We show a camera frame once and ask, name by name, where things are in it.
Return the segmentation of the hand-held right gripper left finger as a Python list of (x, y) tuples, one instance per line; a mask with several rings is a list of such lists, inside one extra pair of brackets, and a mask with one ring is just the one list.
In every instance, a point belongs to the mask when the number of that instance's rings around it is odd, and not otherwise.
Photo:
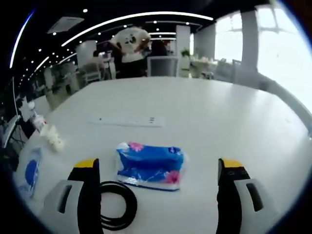
[(77, 163), (46, 195), (43, 223), (53, 234), (102, 234), (99, 159)]

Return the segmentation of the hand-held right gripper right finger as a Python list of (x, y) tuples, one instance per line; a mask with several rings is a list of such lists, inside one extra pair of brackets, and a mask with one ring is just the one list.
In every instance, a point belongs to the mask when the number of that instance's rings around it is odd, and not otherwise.
[(266, 234), (279, 214), (264, 186), (237, 160), (218, 160), (217, 234)]

